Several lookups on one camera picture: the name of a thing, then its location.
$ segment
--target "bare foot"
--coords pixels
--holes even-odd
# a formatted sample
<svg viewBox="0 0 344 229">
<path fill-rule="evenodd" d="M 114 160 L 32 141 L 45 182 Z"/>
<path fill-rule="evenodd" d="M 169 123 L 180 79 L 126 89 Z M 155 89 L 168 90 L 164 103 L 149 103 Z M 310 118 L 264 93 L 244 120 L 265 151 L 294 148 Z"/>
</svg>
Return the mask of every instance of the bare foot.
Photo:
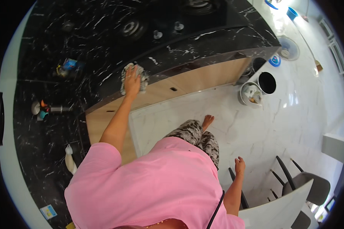
<svg viewBox="0 0 344 229">
<path fill-rule="evenodd" d="M 207 127 L 214 121 L 214 116 L 206 115 L 202 123 L 202 131 L 206 131 Z"/>
</svg>

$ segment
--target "camouflage pants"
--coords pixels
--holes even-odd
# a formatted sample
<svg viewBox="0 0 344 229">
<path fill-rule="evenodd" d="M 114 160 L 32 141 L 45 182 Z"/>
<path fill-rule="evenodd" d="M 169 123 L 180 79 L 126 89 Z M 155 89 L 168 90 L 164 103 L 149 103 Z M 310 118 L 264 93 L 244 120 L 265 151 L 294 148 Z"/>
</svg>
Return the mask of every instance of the camouflage pants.
<svg viewBox="0 0 344 229">
<path fill-rule="evenodd" d="M 217 170 L 219 164 L 219 147 L 215 137 L 209 131 L 202 132 L 202 125 L 198 120 L 187 120 L 177 129 L 165 137 L 179 137 L 188 143 L 199 147 L 213 161 Z"/>
</svg>

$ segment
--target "blue bowl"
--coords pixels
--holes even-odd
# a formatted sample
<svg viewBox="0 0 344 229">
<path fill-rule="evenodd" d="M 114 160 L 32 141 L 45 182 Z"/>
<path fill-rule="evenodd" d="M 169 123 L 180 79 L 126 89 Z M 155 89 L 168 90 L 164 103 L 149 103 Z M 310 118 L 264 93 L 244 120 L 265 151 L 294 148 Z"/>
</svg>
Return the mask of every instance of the blue bowl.
<svg viewBox="0 0 344 229">
<path fill-rule="evenodd" d="M 297 12 L 291 7 L 288 7 L 287 15 L 292 21 L 298 16 Z"/>
</svg>

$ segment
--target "stove burner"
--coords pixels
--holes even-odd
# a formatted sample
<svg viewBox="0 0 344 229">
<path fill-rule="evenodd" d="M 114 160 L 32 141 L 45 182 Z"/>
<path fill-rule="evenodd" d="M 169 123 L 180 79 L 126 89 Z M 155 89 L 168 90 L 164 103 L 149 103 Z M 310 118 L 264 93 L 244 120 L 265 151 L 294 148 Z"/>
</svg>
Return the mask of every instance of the stove burner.
<svg viewBox="0 0 344 229">
<path fill-rule="evenodd" d="M 188 15 L 205 15 L 219 8 L 218 0 L 181 0 L 180 10 Z"/>
<path fill-rule="evenodd" d="M 126 41 L 136 41 L 145 33 L 147 30 L 147 24 L 140 22 L 136 19 L 132 19 L 126 22 L 121 27 L 121 36 L 126 39 Z"/>
</svg>

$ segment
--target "wooden cabinet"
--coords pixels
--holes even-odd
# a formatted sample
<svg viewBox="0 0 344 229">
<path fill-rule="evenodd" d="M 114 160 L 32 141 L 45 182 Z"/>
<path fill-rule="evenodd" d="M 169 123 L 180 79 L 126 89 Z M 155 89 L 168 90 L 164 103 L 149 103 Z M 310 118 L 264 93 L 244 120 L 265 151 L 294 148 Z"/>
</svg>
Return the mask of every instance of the wooden cabinet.
<svg viewBox="0 0 344 229">
<path fill-rule="evenodd" d="M 146 93 L 139 94 L 135 99 L 131 110 L 136 110 L 199 90 L 228 83 L 235 84 L 250 62 L 251 58 L 249 57 L 221 62 L 184 72 L 148 85 Z M 123 99 L 124 97 L 118 98 L 87 114 L 87 128 L 91 144 L 99 141 L 103 131 L 121 105 Z M 129 130 L 126 133 L 121 157 L 122 164 L 129 163 L 136 158 L 135 148 Z"/>
</svg>

